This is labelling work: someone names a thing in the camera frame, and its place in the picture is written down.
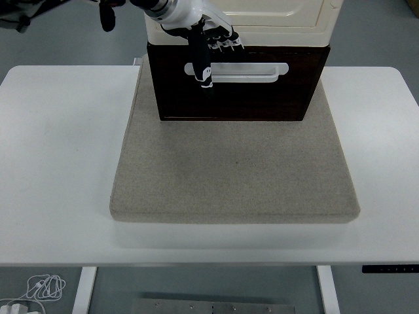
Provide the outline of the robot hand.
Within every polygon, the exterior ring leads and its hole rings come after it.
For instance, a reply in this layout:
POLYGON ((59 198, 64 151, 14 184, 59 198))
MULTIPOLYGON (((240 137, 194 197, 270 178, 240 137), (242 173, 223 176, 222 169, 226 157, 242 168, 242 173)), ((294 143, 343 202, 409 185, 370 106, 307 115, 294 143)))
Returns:
POLYGON ((211 99, 214 89, 210 52, 222 48, 244 50, 227 15, 209 1, 172 1, 160 24, 167 34, 187 40, 194 77, 211 99))

